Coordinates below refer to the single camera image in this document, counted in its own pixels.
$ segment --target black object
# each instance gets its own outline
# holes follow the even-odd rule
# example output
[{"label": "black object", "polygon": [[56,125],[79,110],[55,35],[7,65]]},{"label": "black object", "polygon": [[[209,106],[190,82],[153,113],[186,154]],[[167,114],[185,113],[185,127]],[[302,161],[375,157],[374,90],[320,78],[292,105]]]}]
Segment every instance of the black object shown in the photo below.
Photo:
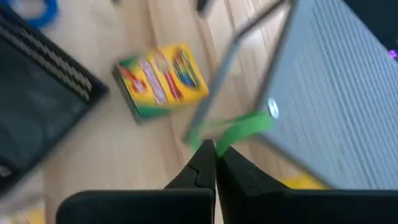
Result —
[{"label": "black object", "polygon": [[204,14],[206,12],[206,10],[210,7],[210,4],[213,1],[214,0],[198,0],[198,2],[197,2],[197,11],[200,14]]},{"label": "black object", "polygon": [[163,190],[87,191],[71,196],[57,212],[58,224],[213,223],[215,148],[205,141]]},{"label": "black object", "polygon": [[0,4],[0,195],[42,161],[107,92]]},{"label": "black object", "polygon": [[398,222],[397,191],[292,190],[232,147],[216,162],[207,140],[165,189],[78,193],[57,223],[213,223],[214,167],[225,224]]},{"label": "black object", "polygon": [[398,26],[395,0],[344,0],[369,30],[388,50],[398,49]]}]

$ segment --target yellow object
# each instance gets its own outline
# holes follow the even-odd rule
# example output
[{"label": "yellow object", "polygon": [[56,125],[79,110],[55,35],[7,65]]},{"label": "yellow object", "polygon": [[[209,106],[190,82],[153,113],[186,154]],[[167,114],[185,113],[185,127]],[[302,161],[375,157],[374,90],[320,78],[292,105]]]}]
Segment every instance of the yellow object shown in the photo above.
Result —
[{"label": "yellow object", "polygon": [[325,186],[308,174],[281,180],[281,182],[291,189],[326,189]]},{"label": "yellow object", "polygon": [[[132,109],[144,119],[168,113],[208,94],[187,44],[134,55],[120,61],[116,68],[123,81],[123,86],[118,82],[119,87],[128,92],[126,100],[133,102]],[[116,81],[120,78],[115,74],[114,77]]]},{"label": "yellow object", "polygon": [[45,224],[44,209],[35,208],[23,215],[11,218],[12,224]]}]

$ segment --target ribbed metal surface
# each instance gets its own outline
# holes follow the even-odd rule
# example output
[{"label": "ribbed metal surface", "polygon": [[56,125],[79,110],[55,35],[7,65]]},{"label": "ribbed metal surface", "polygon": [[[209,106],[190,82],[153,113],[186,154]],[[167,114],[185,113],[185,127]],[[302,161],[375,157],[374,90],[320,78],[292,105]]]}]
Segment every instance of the ribbed metal surface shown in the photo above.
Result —
[{"label": "ribbed metal surface", "polygon": [[308,13],[267,92],[279,119],[265,135],[335,187],[398,189],[398,63],[342,1]]}]

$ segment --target crayon box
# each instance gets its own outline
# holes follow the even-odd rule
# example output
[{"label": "crayon box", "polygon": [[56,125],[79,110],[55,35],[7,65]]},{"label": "crayon box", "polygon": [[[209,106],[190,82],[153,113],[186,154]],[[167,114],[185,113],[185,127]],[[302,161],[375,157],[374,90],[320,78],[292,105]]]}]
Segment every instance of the crayon box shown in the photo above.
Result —
[{"label": "crayon box", "polygon": [[186,44],[125,58],[116,64],[113,76],[137,122],[162,116],[208,94]]}]

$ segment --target metal bar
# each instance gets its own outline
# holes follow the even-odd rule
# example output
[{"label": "metal bar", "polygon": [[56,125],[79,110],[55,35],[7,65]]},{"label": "metal bar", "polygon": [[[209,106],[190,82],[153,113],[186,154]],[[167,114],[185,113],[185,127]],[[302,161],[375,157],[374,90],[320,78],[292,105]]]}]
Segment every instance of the metal bar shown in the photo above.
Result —
[{"label": "metal bar", "polygon": [[241,41],[244,39],[246,34],[250,33],[255,27],[257,27],[267,16],[272,14],[276,9],[279,8],[283,3],[289,0],[278,0],[273,5],[263,10],[252,22],[246,24],[237,35],[233,38],[230,43],[221,63],[216,71],[214,79],[209,85],[209,95],[201,101],[198,109],[193,116],[191,123],[188,125],[188,129],[183,136],[183,141],[188,142],[192,130],[194,130],[199,124],[201,124],[210,109],[210,106],[216,98],[218,91],[221,88],[221,84],[226,78],[228,71],[231,68],[233,59],[239,50]]}]

